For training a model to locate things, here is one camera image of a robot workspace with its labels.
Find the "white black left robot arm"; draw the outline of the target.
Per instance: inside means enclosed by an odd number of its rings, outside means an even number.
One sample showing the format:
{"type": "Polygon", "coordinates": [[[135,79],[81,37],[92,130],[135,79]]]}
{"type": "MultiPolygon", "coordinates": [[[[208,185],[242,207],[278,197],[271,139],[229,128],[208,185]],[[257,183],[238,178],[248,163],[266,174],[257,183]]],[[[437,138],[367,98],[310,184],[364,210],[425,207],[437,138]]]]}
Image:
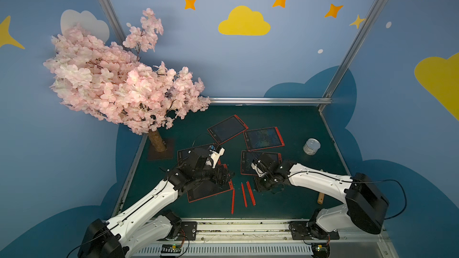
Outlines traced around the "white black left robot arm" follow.
{"type": "Polygon", "coordinates": [[[181,220],[164,208],[205,181],[224,186],[233,177],[218,163],[222,147],[195,148],[166,172],[146,196],[107,221],[96,219],[84,235],[79,258],[130,258],[153,241],[178,236],[181,220]]]}

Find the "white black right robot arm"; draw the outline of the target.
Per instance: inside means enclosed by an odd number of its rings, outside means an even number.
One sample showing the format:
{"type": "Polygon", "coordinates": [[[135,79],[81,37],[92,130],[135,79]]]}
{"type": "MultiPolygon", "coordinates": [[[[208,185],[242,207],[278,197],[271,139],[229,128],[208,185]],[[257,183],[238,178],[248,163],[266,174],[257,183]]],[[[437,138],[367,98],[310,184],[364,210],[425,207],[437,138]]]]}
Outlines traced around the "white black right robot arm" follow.
{"type": "Polygon", "coordinates": [[[341,202],[336,207],[315,210],[306,226],[308,235],[324,240],[334,230],[352,227],[368,234],[381,233],[389,201],[367,175],[329,174],[297,162],[277,163],[269,158],[255,160],[251,167],[258,176],[255,185],[259,192],[289,185],[311,189],[341,202]]]}

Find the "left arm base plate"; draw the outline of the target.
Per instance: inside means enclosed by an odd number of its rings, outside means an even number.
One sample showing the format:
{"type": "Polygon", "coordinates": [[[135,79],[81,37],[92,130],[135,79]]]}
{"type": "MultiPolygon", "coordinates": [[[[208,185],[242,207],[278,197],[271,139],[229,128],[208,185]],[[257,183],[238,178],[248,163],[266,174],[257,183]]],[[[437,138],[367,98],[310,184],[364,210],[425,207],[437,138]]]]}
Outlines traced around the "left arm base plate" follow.
{"type": "Polygon", "coordinates": [[[172,226],[171,232],[166,240],[179,241],[195,241],[197,235],[197,222],[181,222],[180,225],[172,226]]]}

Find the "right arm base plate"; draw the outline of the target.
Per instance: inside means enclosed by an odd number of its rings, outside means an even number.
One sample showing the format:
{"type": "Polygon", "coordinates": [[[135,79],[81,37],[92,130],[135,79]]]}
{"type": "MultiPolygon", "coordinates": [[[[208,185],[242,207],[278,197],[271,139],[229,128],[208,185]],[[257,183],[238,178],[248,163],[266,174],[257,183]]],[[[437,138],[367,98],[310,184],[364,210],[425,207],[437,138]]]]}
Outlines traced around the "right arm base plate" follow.
{"type": "Polygon", "coordinates": [[[339,240],[337,231],[326,232],[318,227],[314,222],[306,220],[291,221],[289,231],[293,240],[339,240]]]}

